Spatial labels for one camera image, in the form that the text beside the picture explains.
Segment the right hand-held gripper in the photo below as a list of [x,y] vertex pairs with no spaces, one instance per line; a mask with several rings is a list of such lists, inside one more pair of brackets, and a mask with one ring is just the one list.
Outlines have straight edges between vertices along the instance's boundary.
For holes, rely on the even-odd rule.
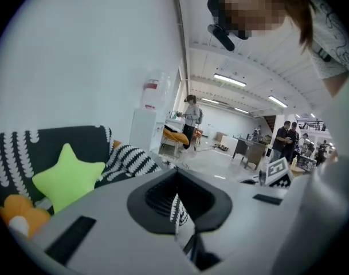
[[260,170],[258,176],[260,186],[273,188],[289,188],[293,174],[285,157],[267,164],[266,170]]

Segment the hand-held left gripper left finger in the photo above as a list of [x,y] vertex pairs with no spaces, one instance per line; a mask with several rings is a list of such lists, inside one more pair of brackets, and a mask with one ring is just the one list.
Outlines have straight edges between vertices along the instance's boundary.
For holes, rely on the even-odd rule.
[[[127,209],[129,194],[159,172],[99,187],[55,214],[28,243],[28,255],[52,274],[198,274],[171,235],[153,234]],[[66,265],[47,248],[80,216],[95,224]]]

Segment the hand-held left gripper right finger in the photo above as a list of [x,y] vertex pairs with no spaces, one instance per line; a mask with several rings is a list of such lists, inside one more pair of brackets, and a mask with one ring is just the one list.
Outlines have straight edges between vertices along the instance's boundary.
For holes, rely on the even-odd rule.
[[266,241],[277,242],[271,235],[281,231],[276,214],[287,192],[178,170],[177,194],[187,220],[177,230],[177,240],[186,243],[177,274],[255,274],[256,254],[270,255]]

